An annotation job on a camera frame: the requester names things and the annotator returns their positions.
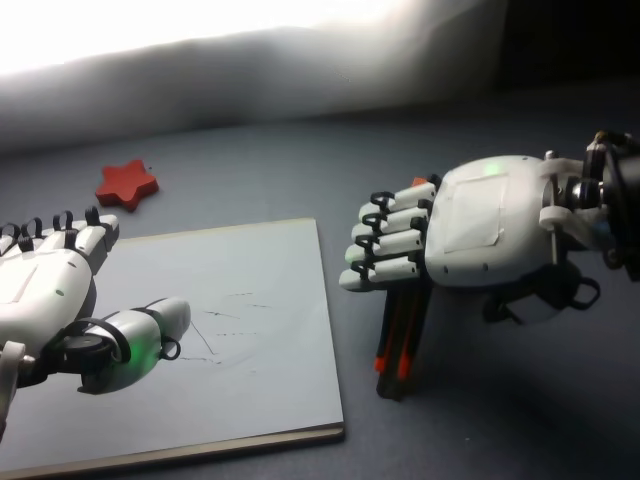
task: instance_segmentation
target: bright light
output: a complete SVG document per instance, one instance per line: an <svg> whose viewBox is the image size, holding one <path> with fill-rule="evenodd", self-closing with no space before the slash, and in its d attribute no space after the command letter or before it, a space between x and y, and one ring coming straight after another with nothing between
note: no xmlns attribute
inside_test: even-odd
<svg viewBox="0 0 640 480"><path fill-rule="evenodd" d="M0 3L0 74L193 38L370 24L397 0L20 0Z"/></svg>

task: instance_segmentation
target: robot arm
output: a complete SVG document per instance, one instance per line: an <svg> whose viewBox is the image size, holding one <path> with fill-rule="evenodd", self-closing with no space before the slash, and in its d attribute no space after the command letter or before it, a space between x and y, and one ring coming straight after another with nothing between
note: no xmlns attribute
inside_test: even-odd
<svg viewBox="0 0 640 480"><path fill-rule="evenodd" d="M112 392L180 354L190 324L182 299L91 318L93 276L118 236L117 218L95 208L82 221L70 212L56 215L48 230L39 218L0 229L0 438L16 388L75 373L79 391Z"/></svg>
<svg viewBox="0 0 640 480"><path fill-rule="evenodd" d="M640 278L640 145L599 133L584 161L502 156L476 160L397 193L377 192L359 212L350 268L340 285L386 290L403 283L488 292L484 316L527 323L531 300L543 317L589 308L600 287L567 259L605 252L612 268ZM589 301L577 299L593 289Z"/></svg>

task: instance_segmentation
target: gray table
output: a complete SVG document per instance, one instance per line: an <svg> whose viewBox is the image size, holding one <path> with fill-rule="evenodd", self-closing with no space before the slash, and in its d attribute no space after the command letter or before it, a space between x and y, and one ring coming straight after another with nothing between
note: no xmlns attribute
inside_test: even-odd
<svg viewBox="0 0 640 480"><path fill-rule="evenodd" d="M616 84L614 91L622 99L637 85ZM370 192L399 190L414 175L444 173L480 156L542 156L555 148L580 157L603 125L640 131L633 108L605 93L560 90L418 119L237 127L5 159L3 220L81 212L95 202L101 166L140 157L161 191L135 213L119 214L125 238L318 221L346 440L117 478L637 478L640 290L597 256L576 258L599 278L602 300L587 313L568 311L530 328L487 326L480 297L437 291L416 361L416 393L402 403L375 393L384 295L337 285L357 209Z"/></svg>

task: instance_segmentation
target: star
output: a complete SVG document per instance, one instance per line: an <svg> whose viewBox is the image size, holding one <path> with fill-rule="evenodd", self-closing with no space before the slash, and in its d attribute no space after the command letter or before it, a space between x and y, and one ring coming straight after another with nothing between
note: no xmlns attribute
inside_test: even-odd
<svg viewBox="0 0 640 480"><path fill-rule="evenodd" d="M96 190L96 197L103 207L121 204L133 212L143 197L158 191L156 177L147 173L140 159L123 167L104 167L102 176L104 182Z"/></svg>

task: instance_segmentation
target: black and orange object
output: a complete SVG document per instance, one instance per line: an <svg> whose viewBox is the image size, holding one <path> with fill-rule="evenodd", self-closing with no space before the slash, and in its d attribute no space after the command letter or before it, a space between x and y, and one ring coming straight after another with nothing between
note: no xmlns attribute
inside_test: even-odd
<svg viewBox="0 0 640 480"><path fill-rule="evenodd" d="M426 183L415 178L412 186ZM421 260L420 280L387 290L382 332L376 352L375 370L380 374L378 395L401 400L407 391L407 380L420 344L432 284Z"/></svg>

